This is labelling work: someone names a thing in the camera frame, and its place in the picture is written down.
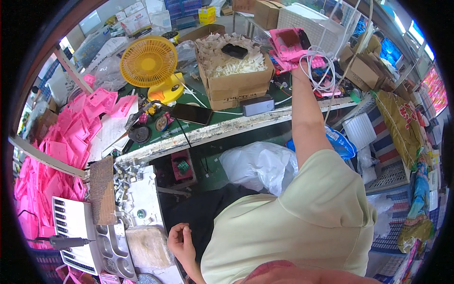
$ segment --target black cable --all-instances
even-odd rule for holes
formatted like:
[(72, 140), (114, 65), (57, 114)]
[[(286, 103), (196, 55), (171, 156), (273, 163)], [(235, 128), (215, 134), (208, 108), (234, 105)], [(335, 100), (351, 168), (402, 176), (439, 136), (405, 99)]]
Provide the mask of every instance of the black cable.
[(22, 210), (22, 211), (17, 215), (17, 217), (19, 218), (19, 216), (20, 216), (22, 213), (24, 213), (24, 212), (27, 212), (28, 214), (34, 215), (34, 216), (36, 217), (36, 222), (37, 222), (37, 224), (38, 224), (38, 230), (37, 230), (37, 232), (36, 232), (36, 233), (37, 233), (36, 238), (35, 238), (35, 239), (27, 239), (27, 238), (25, 238), (25, 239), (26, 239), (27, 241), (30, 241), (30, 242), (38, 243), (38, 241), (37, 241), (36, 239), (39, 237), (39, 218), (38, 218), (38, 216), (36, 216), (35, 213), (31, 213), (30, 211), (27, 211), (27, 210)]
[(200, 158), (200, 163), (202, 164), (202, 167), (203, 167), (203, 170), (209, 174), (210, 172), (212, 173), (213, 171), (210, 170), (210, 168), (208, 167), (208, 162), (207, 162), (207, 158), (205, 158), (205, 164), (207, 165), (207, 168), (205, 169), (205, 166), (203, 165), (203, 162), (202, 162), (202, 158)]
[(175, 118), (175, 120), (177, 121), (178, 125), (180, 126), (180, 128), (181, 128), (181, 131), (183, 131), (183, 134), (184, 134), (184, 138), (186, 138), (186, 141), (188, 142), (188, 144), (189, 144), (189, 147), (190, 147), (190, 148), (192, 148), (192, 146), (191, 146), (191, 143), (189, 142), (189, 139), (188, 139), (188, 137), (186, 136), (186, 133), (184, 132), (184, 129), (183, 129), (183, 127), (181, 126), (181, 123), (180, 123), (180, 121), (179, 121), (178, 119), (176, 119), (176, 118)]

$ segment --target black phone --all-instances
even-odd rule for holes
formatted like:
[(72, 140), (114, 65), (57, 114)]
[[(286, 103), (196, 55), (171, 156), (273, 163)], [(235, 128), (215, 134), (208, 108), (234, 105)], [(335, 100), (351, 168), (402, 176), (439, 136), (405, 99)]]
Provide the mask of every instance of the black phone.
[(309, 38), (307, 37), (306, 33), (300, 29), (298, 31), (298, 35), (300, 37), (301, 47), (304, 50), (309, 49), (309, 47), (311, 46), (311, 42), (309, 41)]
[(247, 49), (231, 43), (224, 45), (224, 47), (221, 48), (221, 51), (238, 59), (243, 59), (247, 55)]
[(208, 125), (208, 123), (210, 123), (212, 115), (212, 109), (185, 104), (176, 104), (170, 114), (170, 116), (175, 119), (193, 122), (201, 125)]

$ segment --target window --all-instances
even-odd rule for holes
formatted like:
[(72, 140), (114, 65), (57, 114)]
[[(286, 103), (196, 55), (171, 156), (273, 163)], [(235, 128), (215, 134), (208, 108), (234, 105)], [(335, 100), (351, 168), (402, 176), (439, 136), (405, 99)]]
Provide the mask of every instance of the window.
[[(416, 41), (422, 45), (424, 42), (423, 32), (419, 29), (415, 21), (411, 21), (411, 26), (408, 29), (408, 32), (416, 39)], [(434, 60), (435, 56), (432, 50), (430, 49), (429, 45), (424, 47), (424, 51), (429, 56), (430, 60)]]
[(95, 11), (91, 12), (88, 16), (80, 21), (79, 26), (82, 29), (82, 32), (86, 35), (91, 31), (96, 25), (101, 23), (101, 19), (98, 16), (98, 13)]

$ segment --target light green shirt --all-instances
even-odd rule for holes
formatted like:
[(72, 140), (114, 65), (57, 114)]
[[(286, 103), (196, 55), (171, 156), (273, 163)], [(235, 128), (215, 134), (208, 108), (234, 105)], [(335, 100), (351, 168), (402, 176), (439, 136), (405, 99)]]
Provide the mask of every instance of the light green shirt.
[(364, 276), (376, 222), (361, 176), (333, 150), (313, 154), (278, 198), (240, 198), (214, 220), (201, 261), (207, 284), (230, 284), (285, 259)]

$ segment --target yellow box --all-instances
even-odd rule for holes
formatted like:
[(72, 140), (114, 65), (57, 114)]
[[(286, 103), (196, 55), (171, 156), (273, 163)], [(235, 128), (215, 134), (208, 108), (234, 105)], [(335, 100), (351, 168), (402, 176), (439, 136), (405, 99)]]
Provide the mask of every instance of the yellow box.
[(216, 9), (214, 6), (204, 6), (199, 9), (199, 23), (209, 25), (216, 22)]

